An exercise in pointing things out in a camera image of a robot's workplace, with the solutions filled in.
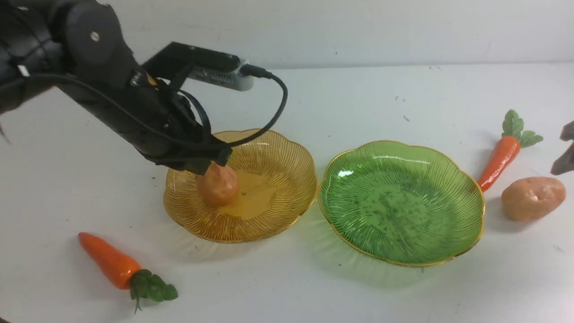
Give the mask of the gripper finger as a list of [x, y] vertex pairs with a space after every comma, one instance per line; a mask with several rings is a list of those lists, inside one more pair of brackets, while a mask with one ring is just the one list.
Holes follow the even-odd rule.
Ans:
[[559, 176], [574, 171], [574, 143], [554, 161], [551, 167], [551, 174]]
[[562, 141], [574, 140], [574, 121], [564, 125], [560, 134], [560, 139]]

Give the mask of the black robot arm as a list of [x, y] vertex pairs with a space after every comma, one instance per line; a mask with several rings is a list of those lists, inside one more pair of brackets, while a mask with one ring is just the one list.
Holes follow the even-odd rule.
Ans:
[[[181, 90], [195, 79], [237, 91], [252, 78], [275, 81], [279, 108], [259, 131], [216, 139], [197, 99]], [[281, 116], [288, 90], [264, 68], [236, 55], [172, 42], [139, 64], [111, 6], [96, 0], [1, 2], [1, 112], [56, 87], [129, 142], [146, 159], [203, 175], [225, 166], [232, 149], [265, 134]]]

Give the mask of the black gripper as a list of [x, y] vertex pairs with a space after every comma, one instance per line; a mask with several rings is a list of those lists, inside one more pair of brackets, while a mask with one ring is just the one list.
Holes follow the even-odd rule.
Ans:
[[141, 67], [77, 68], [59, 89], [155, 164], [204, 175], [224, 167], [232, 148], [213, 149], [209, 119], [199, 102]]

